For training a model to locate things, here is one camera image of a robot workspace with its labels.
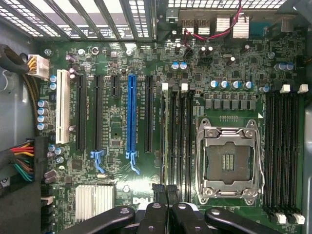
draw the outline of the blue pcie slot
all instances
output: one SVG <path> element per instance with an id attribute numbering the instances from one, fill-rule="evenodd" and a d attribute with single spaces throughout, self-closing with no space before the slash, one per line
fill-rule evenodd
<path id="1" fill-rule="evenodd" d="M 136 167 L 136 134 L 137 134 L 137 77 L 128 76 L 128 107 L 127 107 L 127 145 L 126 159 L 130 159 L 131 169 L 138 175 L 140 171 Z"/>

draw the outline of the white pci slot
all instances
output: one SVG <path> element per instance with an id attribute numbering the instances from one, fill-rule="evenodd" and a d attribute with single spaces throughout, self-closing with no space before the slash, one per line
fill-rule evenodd
<path id="1" fill-rule="evenodd" d="M 56 144 L 69 142 L 69 72 L 58 70 L 57 73 L 57 109 L 56 109 Z"/>

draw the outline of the green circuit board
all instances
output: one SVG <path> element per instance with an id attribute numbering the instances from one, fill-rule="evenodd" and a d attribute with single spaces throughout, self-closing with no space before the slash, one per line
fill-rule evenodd
<path id="1" fill-rule="evenodd" d="M 113 43 L 44 43 L 40 54 L 44 55 L 45 49 L 51 49 L 53 54 L 50 59 L 50 74 L 56 75 L 57 69 L 69 69 L 70 65 L 65 60 L 67 54 L 75 57 L 75 65 L 84 75 L 86 80 L 86 142 L 85 150 L 77 150 L 75 134 L 70 135 L 70 143 L 62 145 L 65 153 L 64 161 L 57 163 L 55 158 L 49 159 L 49 170 L 55 169 L 57 180 L 49 184 L 53 187 L 54 196 L 54 229 L 57 234 L 77 222 L 75 199 L 76 188 L 79 185 L 112 185 L 115 197 L 113 204 L 128 205 L 135 209 L 143 201 L 154 201 L 152 184 L 159 184 L 162 177 L 162 129 L 164 128 L 164 106 L 162 84 L 168 83 L 169 90 L 180 87 L 181 83 L 194 85 L 194 98 L 192 102 L 192 155 L 191 155 L 191 202 L 198 206 L 200 211 L 205 211 L 211 206 L 221 206 L 240 215 L 248 217 L 261 224 L 275 228 L 282 233 L 300 232 L 300 225 L 280 225 L 270 222 L 266 212 L 262 209 L 262 195 L 258 196 L 252 206 L 247 206 L 242 199 L 216 198 L 210 199 L 206 205 L 198 202 L 194 187 L 194 155 L 195 155 L 195 128 L 196 122 L 208 118 L 213 126 L 220 127 L 245 127 L 250 119 L 256 121 L 261 134 L 261 146 L 265 144 L 265 94 L 259 92 L 259 88 L 271 85 L 275 81 L 293 84 L 300 79 L 300 64 L 298 57 L 302 57 L 305 51 L 305 37 L 300 31 L 294 32 L 289 37 L 268 41 L 267 39 L 253 39 L 247 42 L 251 49 L 246 53 L 241 48 L 246 42 L 214 42 L 209 44 L 214 52 L 209 59 L 201 59 L 198 51 L 206 44 L 191 43 L 193 56 L 185 55 L 184 48 L 175 53 L 175 43 L 157 45 L 157 48 L 132 48 L 132 54 L 128 56 L 125 49 Z M 91 49 L 99 48 L 98 55 L 92 55 Z M 275 52 L 274 58 L 269 58 L 269 52 Z M 227 65 L 228 55 L 236 58 L 232 65 Z M 173 62 L 186 62 L 186 70 L 173 71 Z M 273 67 L 279 62 L 293 62 L 296 70 L 292 72 L 276 71 Z M 134 74 L 137 78 L 136 99 L 136 166 L 140 175 L 131 169 L 129 159 L 126 159 L 126 132 L 127 132 L 127 85 L 128 75 Z M 104 156 L 100 167 L 105 171 L 99 173 L 95 168 L 95 160 L 90 157 L 94 150 L 94 112 L 96 105 L 95 78 L 94 75 L 103 77 L 102 83 L 102 149 Z M 119 97 L 111 96 L 111 76 L 120 78 Z M 153 76 L 153 109 L 152 109 L 152 150 L 145 152 L 145 108 L 146 102 L 146 76 Z M 229 84 L 240 81 L 253 83 L 250 90 L 240 88 L 233 90 L 230 87 L 222 90 L 219 87 L 214 90 L 209 86 L 212 80 L 219 83 L 227 80 Z M 50 103 L 49 129 L 42 135 L 49 136 L 49 143 L 55 140 L 55 91 L 49 89 L 49 82 L 41 82 L 40 98 Z M 240 105 L 237 110 L 232 110 L 233 101 L 243 101 L 246 106 Z M 172 122 L 179 122 L 179 116 Z M 71 83 L 70 90 L 70 123 L 77 124 L 77 85 Z M 299 108 L 299 121 L 303 119 L 303 106 Z M 303 131 L 299 131 L 298 140 L 298 165 L 297 165 L 297 206 L 301 207 L 301 176 L 302 176 L 302 142 Z M 262 163 L 265 161 L 265 152 L 261 151 Z"/>

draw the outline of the power connector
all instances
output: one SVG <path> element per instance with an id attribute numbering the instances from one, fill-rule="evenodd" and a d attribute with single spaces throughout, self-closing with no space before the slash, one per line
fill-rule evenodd
<path id="1" fill-rule="evenodd" d="M 28 55 L 28 61 L 30 69 L 28 75 L 38 77 L 44 81 L 49 80 L 49 60 L 40 55 Z"/>

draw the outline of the motherboard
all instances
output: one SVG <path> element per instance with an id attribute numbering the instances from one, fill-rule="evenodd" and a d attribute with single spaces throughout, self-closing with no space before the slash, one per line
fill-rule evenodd
<path id="1" fill-rule="evenodd" d="M 301 233 L 303 31 L 124 46 L 41 46 L 53 231 L 114 206 L 137 209 L 162 184 L 201 212 L 219 206 Z"/>

